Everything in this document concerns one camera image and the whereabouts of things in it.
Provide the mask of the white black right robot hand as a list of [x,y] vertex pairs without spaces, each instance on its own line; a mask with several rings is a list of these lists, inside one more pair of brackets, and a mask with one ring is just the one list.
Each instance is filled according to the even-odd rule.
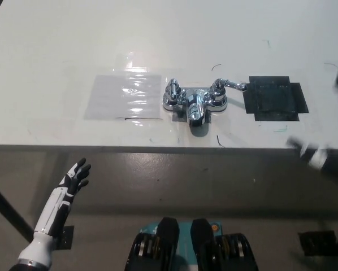
[[[335,86],[338,89],[338,73]],[[305,143],[296,137],[289,137],[287,145],[293,148],[300,160],[308,166],[328,174],[338,175],[338,154],[335,154],[334,150]]]

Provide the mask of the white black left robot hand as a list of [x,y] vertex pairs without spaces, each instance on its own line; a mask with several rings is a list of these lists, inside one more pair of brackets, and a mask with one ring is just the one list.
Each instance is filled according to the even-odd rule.
[[61,235],[76,194],[89,183],[86,178],[90,169],[91,165],[86,164],[86,159],[82,158],[64,175],[50,194],[34,229],[35,232],[53,238]]

